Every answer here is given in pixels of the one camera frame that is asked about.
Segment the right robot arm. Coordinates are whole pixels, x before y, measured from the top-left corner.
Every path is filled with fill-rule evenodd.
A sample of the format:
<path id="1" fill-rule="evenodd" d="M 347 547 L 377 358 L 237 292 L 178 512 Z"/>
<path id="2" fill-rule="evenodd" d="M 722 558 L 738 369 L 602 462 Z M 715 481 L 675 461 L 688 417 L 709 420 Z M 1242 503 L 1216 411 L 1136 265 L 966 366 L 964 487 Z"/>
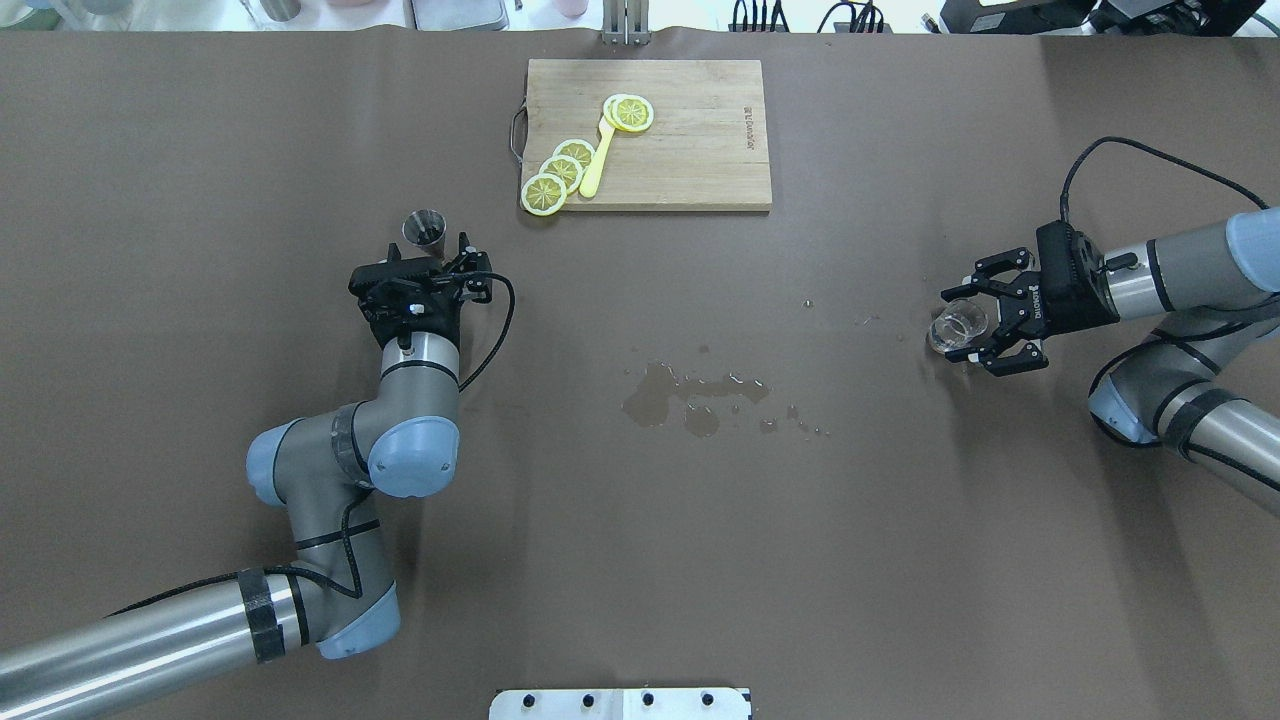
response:
<path id="1" fill-rule="evenodd" d="M 1271 514 L 1279 506 L 1277 416 L 1217 383 L 1253 343 L 1277 336 L 1279 211 L 1254 210 L 1110 252 L 1062 220 L 1034 249 L 982 258 L 951 302 L 996 301 L 996 328 L 950 350 L 996 377 L 1043 369 L 1047 338 L 1157 316 L 1100 369 L 1088 406 L 1112 441 L 1199 464 Z"/>

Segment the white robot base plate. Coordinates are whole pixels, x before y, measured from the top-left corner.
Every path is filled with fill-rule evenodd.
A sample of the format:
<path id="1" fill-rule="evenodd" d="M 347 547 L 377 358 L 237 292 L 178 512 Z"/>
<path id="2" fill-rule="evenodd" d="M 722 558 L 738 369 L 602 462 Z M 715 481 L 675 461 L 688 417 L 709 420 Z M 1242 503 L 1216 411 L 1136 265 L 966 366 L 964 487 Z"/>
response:
<path id="1" fill-rule="evenodd" d="M 751 694 L 732 687 L 508 689 L 489 719 L 754 719 Z"/>

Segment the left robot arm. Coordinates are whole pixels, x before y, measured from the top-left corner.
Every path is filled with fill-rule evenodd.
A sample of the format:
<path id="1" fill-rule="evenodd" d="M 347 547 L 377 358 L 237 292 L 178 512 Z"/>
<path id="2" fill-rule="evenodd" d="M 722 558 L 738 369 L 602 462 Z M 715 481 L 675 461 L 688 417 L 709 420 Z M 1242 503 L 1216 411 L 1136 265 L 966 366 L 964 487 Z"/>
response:
<path id="1" fill-rule="evenodd" d="M 311 646 L 329 660 L 399 629 L 397 584 L 374 495 L 444 489 L 460 455 L 461 313 L 500 277 L 460 234 L 410 234 L 357 266 L 349 292 L 381 351 L 374 398 L 264 432 L 246 456 L 256 496 L 285 510 L 297 557 L 192 582 L 93 624 L 3 653 L 5 719 L 91 719 Z"/>

